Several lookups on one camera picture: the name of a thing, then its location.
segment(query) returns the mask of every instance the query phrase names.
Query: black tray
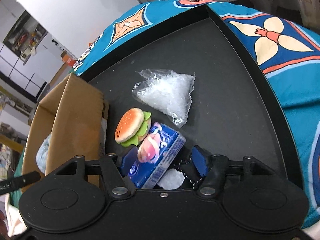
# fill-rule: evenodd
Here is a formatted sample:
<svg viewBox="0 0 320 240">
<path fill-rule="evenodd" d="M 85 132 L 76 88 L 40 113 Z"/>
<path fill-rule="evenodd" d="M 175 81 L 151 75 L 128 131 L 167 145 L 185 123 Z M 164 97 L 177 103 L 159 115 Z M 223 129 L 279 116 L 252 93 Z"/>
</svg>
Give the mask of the black tray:
<svg viewBox="0 0 320 240">
<path fill-rule="evenodd" d="M 135 83 L 143 80 L 136 71 L 148 68 L 196 74 L 188 122 L 179 130 L 187 139 L 184 150 L 200 145 L 232 160 L 252 155 L 302 188 L 296 147 L 272 88 L 246 48 L 206 5 L 138 34 L 83 73 L 110 103 L 107 153 L 122 151 L 114 133 L 131 107 L 150 111 L 153 122 L 177 129 L 166 115 L 132 97 Z"/>
</svg>

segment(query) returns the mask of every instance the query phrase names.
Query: orange stripe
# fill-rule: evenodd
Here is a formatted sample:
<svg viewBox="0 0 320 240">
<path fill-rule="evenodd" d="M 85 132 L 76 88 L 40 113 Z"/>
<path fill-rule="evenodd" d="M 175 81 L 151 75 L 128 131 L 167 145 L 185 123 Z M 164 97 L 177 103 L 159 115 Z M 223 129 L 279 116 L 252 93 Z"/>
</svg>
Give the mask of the orange stripe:
<svg viewBox="0 0 320 240">
<path fill-rule="evenodd" d="M 285 66 L 292 65 L 292 64 L 297 64 L 297 63 L 308 61 L 308 60 L 312 60 L 312 59 L 320 59 L 320 56 L 309 56 L 309 57 L 304 57 L 304 58 L 300 58 L 300 59 L 290 60 L 288 62 L 279 64 L 279 65 L 268 67 L 265 70 L 263 70 L 262 72 L 264 74 L 268 74 L 268 73 L 273 72 L 275 70 L 281 69 L 281 68 L 283 68 Z"/>
<path fill-rule="evenodd" d="M 226 19 L 229 19 L 229 18 L 238 19 L 238 20 L 249 20 L 249 19 L 257 18 L 259 16 L 264 16 L 264 15 L 269 15 L 269 14 L 261 13 L 261 14 L 257 14 L 257 15 L 251 16 L 251 17 L 237 17 L 237 16 L 232 16 L 232 15 L 227 15 L 225 17 L 222 17 L 222 20 L 226 20 Z"/>
<path fill-rule="evenodd" d="M 320 47 L 316 45 L 312 40 L 310 40 L 302 31 L 300 31 L 292 22 L 285 20 L 288 22 L 303 38 L 305 38 L 308 42 L 312 44 L 317 50 L 320 50 Z"/>
</svg>

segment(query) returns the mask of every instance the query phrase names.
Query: felt lettuce leaf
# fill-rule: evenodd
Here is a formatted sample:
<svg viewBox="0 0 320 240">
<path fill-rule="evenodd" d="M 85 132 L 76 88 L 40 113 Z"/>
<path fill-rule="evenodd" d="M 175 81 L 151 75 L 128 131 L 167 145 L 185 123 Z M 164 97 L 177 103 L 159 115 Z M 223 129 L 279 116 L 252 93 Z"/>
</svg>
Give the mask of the felt lettuce leaf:
<svg viewBox="0 0 320 240">
<path fill-rule="evenodd" d="M 143 121 L 142 125 L 140 126 L 139 130 L 129 140 L 126 140 L 125 142 L 121 143 L 121 145 L 123 147 L 129 147 L 132 144 L 134 144 L 135 146 L 138 146 L 138 144 L 139 144 L 138 136 L 143 136 L 147 132 L 147 129 L 148 129 L 147 120 L 150 118 L 151 113 L 150 112 L 143 112 L 143 114 L 144 114 L 144 121 Z"/>
</svg>

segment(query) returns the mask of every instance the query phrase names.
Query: plush hamburger toy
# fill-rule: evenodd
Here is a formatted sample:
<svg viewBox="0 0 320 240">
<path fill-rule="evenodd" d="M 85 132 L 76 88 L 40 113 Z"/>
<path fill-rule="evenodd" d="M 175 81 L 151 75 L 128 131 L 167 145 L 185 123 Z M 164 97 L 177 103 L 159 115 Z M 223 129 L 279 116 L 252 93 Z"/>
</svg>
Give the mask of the plush hamburger toy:
<svg viewBox="0 0 320 240">
<path fill-rule="evenodd" d="M 139 108 L 131 108 L 120 119 L 115 133 L 115 140 L 123 147 L 131 144 L 138 146 L 147 136 L 151 127 L 151 113 Z"/>
</svg>

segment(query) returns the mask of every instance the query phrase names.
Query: tray rim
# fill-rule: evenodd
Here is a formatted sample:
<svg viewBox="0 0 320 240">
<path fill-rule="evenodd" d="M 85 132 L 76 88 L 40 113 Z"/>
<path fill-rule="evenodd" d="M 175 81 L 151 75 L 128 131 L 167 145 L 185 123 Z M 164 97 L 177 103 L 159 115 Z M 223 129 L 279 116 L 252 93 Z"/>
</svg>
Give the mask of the tray rim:
<svg viewBox="0 0 320 240">
<path fill-rule="evenodd" d="M 281 167 L 282 165 L 280 165 L 280 169 L 286 174 L 289 181 L 303 189 L 302 170 L 297 148 L 287 119 L 272 87 L 249 51 L 227 24 L 208 5 L 200 5 L 181 12 L 139 33 L 106 54 L 85 70 L 80 77 L 89 82 L 106 69 L 144 46 L 188 25 L 208 18 L 220 29 L 237 53 L 264 103 L 281 151 L 280 157 L 284 163 L 284 169 Z"/>
</svg>

